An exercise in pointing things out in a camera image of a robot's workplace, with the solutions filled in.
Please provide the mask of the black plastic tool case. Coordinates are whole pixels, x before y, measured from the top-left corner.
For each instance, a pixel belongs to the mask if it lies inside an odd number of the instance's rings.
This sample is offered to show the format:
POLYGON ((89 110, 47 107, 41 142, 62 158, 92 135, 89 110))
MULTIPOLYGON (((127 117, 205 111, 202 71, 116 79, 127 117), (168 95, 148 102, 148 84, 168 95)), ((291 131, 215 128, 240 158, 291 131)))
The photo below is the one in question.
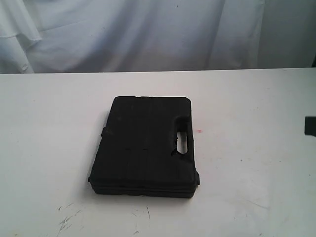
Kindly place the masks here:
POLYGON ((190 99, 115 97, 88 180, 101 195, 191 198, 200 179, 190 99))

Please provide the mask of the white backdrop cloth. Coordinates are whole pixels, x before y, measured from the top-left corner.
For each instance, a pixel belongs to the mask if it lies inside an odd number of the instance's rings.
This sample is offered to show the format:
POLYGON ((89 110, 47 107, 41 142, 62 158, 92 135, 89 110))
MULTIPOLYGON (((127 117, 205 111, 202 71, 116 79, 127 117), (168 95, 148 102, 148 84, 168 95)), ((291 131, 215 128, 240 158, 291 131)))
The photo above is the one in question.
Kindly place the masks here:
POLYGON ((310 67, 313 0, 3 0, 0 71, 310 67))

